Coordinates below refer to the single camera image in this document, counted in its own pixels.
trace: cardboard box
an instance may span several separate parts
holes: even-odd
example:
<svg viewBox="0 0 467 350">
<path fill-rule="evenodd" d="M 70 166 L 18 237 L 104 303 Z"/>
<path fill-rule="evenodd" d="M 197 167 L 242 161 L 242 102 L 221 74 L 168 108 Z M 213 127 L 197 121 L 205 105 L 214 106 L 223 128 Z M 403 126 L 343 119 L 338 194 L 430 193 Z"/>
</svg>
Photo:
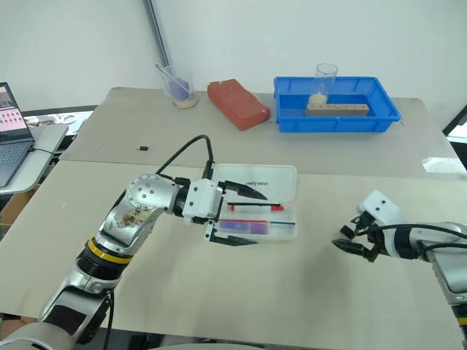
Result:
<svg viewBox="0 0 467 350">
<path fill-rule="evenodd" d="M 13 225 L 13 222 L 15 222 L 38 188 L 39 186 L 36 186 L 27 192 L 15 193 L 10 198 L 7 205 L 0 211 L 0 237 Z"/>
</svg>

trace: table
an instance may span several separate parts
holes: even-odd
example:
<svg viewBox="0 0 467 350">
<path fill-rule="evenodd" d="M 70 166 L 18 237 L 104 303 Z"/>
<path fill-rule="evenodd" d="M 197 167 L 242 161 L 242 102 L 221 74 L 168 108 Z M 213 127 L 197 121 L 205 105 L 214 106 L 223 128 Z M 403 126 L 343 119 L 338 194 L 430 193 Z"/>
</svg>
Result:
<svg viewBox="0 0 467 350">
<path fill-rule="evenodd" d="M 239 131 L 198 93 L 192 109 L 178 109 L 162 90 L 117 87 L 94 111 L 61 159 L 162 164 L 192 137 L 205 133 L 219 163 L 289 164 L 306 174 L 455 177 L 425 171 L 426 158 L 456 158 L 446 137 L 417 98 L 394 98 L 403 121 L 386 133 L 280 133 L 274 122 Z M 257 94 L 275 115 L 272 94 Z M 139 146 L 149 150 L 139 151 Z M 204 145 L 194 146 L 174 165 L 201 167 Z"/>
<path fill-rule="evenodd" d="M 34 138 L 34 148 L 55 152 L 65 137 L 68 126 L 49 125 L 41 128 L 30 128 L 30 130 Z M 25 192 L 36 186 L 50 159 L 52 159 L 53 155 L 49 152 L 40 150 L 29 152 L 7 186 L 0 187 L 0 195 Z"/>
<path fill-rule="evenodd" d="M 0 310 L 36 316 L 128 180 L 152 171 L 59 162 L 0 244 Z M 299 233 L 287 243 L 210 244 L 204 227 L 163 215 L 115 291 L 114 326 L 321 349 L 461 349 L 429 264 L 369 263 L 331 244 L 374 189 L 407 220 L 466 221 L 465 181 L 299 174 Z"/>
</svg>

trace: cable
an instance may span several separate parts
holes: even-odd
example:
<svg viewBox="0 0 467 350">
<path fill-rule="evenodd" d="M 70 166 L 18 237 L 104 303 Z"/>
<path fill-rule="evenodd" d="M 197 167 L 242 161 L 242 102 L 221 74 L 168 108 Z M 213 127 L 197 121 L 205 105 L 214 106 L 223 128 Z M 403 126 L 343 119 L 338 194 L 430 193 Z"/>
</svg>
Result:
<svg viewBox="0 0 467 350">
<path fill-rule="evenodd" d="M 460 233 L 460 232 L 457 232 L 457 231 L 454 231 L 454 230 L 450 230 L 449 228 L 439 227 L 439 226 L 435 226 L 435 225 L 426 225 L 426 224 L 395 224 L 395 225 L 375 226 L 375 227 L 370 227 L 366 231 L 356 233 L 355 235 L 356 236 L 363 236 L 363 235 L 366 235 L 368 233 L 374 233 L 374 232 L 378 232 L 380 230 L 389 230 L 391 228 L 426 228 L 428 230 L 441 231 L 441 232 L 445 232 L 445 233 L 450 233 L 451 235 L 454 235 L 454 236 L 457 236 L 457 237 L 467 238 L 467 235 L 465 235 L 463 233 Z"/>
<path fill-rule="evenodd" d="M 430 246 L 424 246 L 420 250 L 420 255 L 422 257 L 425 256 L 428 250 L 438 249 L 438 248 L 462 248 L 467 249 L 467 244 L 460 244 L 460 243 L 438 243 L 438 244 L 431 244 Z"/>
<path fill-rule="evenodd" d="M 214 163 L 214 156 L 212 155 L 211 140 L 206 135 L 198 135 L 197 137 L 193 137 L 189 142 L 184 144 L 182 148 L 176 151 L 174 155 L 172 155 L 155 173 L 161 174 L 162 171 L 164 171 L 164 169 L 167 168 L 167 166 L 169 166 L 170 163 L 172 163 L 175 160 L 175 158 L 177 158 L 180 154 L 182 154 L 189 146 L 191 146 L 192 144 L 194 144 L 195 142 L 201 139 L 204 139 L 206 141 L 207 153 L 209 157 L 208 161 L 206 162 L 206 166 L 204 168 L 203 177 L 211 179 L 212 177 L 211 165 Z"/>
<path fill-rule="evenodd" d="M 47 151 L 46 149 L 41 149 L 41 148 L 30 148 L 28 152 L 32 152 L 32 151 L 43 151 L 43 152 L 50 153 L 51 155 L 55 154 L 55 152 Z"/>
<path fill-rule="evenodd" d="M 110 292 L 109 302 L 110 302 L 109 323 L 107 323 L 107 333 L 105 335 L 104 347 L 102 348 L 102 350 L 107 350 L 107 347 L 109 346 L 110 333 L 112 332 L 112 323 L 114 320 L 114 304 L 115 304 L 115 295 L 114 295 L 113 290 Z"/>
</svg>

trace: red sponge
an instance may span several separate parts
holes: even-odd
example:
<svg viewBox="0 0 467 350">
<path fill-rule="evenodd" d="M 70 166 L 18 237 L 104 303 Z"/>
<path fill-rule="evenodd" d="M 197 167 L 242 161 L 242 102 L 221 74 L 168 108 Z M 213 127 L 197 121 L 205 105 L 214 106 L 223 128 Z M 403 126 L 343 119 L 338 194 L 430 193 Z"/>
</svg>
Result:
<svg viewBox="0 0 467 350">
<path fill-rule="evenodd" d="M 269 119 L 269 108 L 235 79 L 210 83 L 207 94 L 212 103 L 240 130 Z"/>
</svg>

